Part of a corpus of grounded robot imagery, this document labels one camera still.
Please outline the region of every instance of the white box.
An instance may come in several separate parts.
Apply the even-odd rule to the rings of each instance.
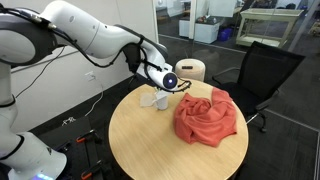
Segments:
[[[179,36],[189,37],[189,20],[179,20]]]
[[[196,23],[194,40],[203,43],[212,43],[217,40],[220,23],[200,24]]]

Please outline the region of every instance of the chair backrest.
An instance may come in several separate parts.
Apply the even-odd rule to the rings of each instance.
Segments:
[[[294,72],[304,58],[255,41],[243,59],[238,83],[262,100],[266,100]]]

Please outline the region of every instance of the round table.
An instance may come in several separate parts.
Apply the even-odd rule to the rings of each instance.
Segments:
[[[212,87],[191,80],[185,92],[211,99]],[[169,95],[168,109],[140,107],[140,95],[152,93],[147,85],[128,94],[114,111],[109,126],[112,153],[121,168],[136,180],[227,179],[241,165],[248,148],[248,129],[237,110],[237,134],[224,138],[218,147],[188,144],[176,136],[174,111],[183,92]]]

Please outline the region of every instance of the desk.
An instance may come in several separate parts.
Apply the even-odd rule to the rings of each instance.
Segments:
[[[188,144],[175,135],[173,113],[184,93],[168,98],[168,109],[139,106],[140,94],[154,92],[143,85],[127,95],[114,111],[109,126],[112,153],[131,178],[227,179],[241,165],[248,148],[248,129],[237,110],[237,134],[224,138],[217,148]],[[192,80],[187,92],[211,99],[212,86]]]
[[[289,9],[248,9],[246,11],[242,11],[240,14],[242,16],[241,25],[237,35],[236,44],[250,46],[253,41],[262,42],[264,44],[268,44],[270,46],[282,47],[296,23],[298,17],[302,13],[302,10],[289,10]],[[243,25],[246,19],[256,19],[256,20],[264,20],[264,21],[282,21],[288,22],[287,28],[281,38],[263,36],[250,34],[249,29],[245,30],[245,33],[242,34]]]

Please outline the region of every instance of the cable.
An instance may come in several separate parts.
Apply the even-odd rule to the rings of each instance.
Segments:
[[[142,51],[142,53],[144,55],[145,61],[148,62],[147,53],[141,47],[140,47],[140,50]],[[144,65],[144,73],[146,74],[147,78],[150,79],[153,82],[153,84],[160,90],[163,90],[163,91],[166,91],[166,92],[170,92],[170,93],[184,92],[185,90],[190,88],[190,86],[192,84],[191,81],[189,81],[189,80],[183,80],[183,79],[179,78],[181,81],[183,81],[183,83],[179,84],[178,88],[182,87],[182,89],[173,90],[173,91],[172,90],[168,90],[168,89],[164,89],[164,88],[160,87],[157,83],[155,83],[154,80],[150,77],[150,75],[148,73],[148,66],[149,66],[149,64],[145,63],[145,65]]]
[[[67,124],[72,123],[74,121],[76,121],[75,118],[69,117],[68,119],[62,121],[62,125],[61,126],[67,125]]]
[[[93,111],[95,105],[103,98],[103,85],[102,85],[102,83],[101,83],[98,79],[95,78],[95,80],[98,81],[98,82],[100,83],[100,85],[101,85],[101,96],[100,96],[100,98],[99,98],[95,103],[93,103],[90,111],[87,112],[87,114],[84,115],[84,116],[88,116],[88,115]]]
[[[62,54],[62,52],[64,51],[64,48],[65,47],[62,48],[61,52],[55,58],[51,59],[50,62],[48,62],[48,64],[46,64],[46,66],[42,69],[40,74],[32,81],[32,83],[28,87],[26,87],[18,95],[16,95],[16,98],[18,98],[24,91],[29,89],[37,81],[37,79],[43,74],[44,70],[49,66],[49,64],[51,64],[54,60],[56,60]]]
[[[84,50],[77,44],[77,40],[73,40],[67,33],[65,33],[64,31],[60,30],[59,28],[53,29],[52,32],[54,34],[56,34],[57,36],[60,36],[61,38],[65,39],[66,41],[70,42],[72,44],[72,46],[74,46],[91,64],[93,64],[94,66],[100,67],[100,68],[107,68],[111,65],[114,64],[114,62],[117,60],[118,56],[120,55],[120,53],[123,51],[124,47],[122,47],[117,55],[112,59],[112,61],[109,64],[106,65],[100,65],[96,62],[94,62],[87,54],[86,52],[84,52]]]

